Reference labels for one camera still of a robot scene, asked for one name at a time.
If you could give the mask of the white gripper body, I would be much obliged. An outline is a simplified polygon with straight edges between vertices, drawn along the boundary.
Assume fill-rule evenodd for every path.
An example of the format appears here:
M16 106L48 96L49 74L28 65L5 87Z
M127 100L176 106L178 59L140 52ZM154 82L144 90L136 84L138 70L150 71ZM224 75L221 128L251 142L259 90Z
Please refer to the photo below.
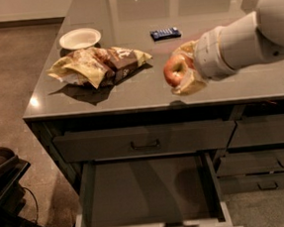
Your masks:
M194 65L206 79L220 80L235 74L221 53L220 35L223 30L218 26L200 37L194 49Z

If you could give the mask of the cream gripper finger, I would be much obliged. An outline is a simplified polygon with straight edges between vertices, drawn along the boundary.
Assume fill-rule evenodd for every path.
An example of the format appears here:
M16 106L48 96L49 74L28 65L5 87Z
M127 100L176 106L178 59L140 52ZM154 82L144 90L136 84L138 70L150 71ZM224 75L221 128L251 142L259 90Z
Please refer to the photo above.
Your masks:
M207 81L199 74L198 71L188 69L183 75L182 80L178 85L172 88L172 93L175 95L187 96L188 94L197 93L207 85Z
M192 65L194 60L194 51L197 45L197 41L189 41L178 47L172 53L174 57L174 64L186 64Z

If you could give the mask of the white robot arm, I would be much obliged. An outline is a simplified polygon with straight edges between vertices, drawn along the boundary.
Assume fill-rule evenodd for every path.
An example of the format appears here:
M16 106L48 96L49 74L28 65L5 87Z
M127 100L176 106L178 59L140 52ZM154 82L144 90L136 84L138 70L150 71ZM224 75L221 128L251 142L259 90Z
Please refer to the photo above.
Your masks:
M284 59L284 0L258 0L256 8L228 26L204 33L174 50L163 70L172 93L187 95L210 79L244 67Z

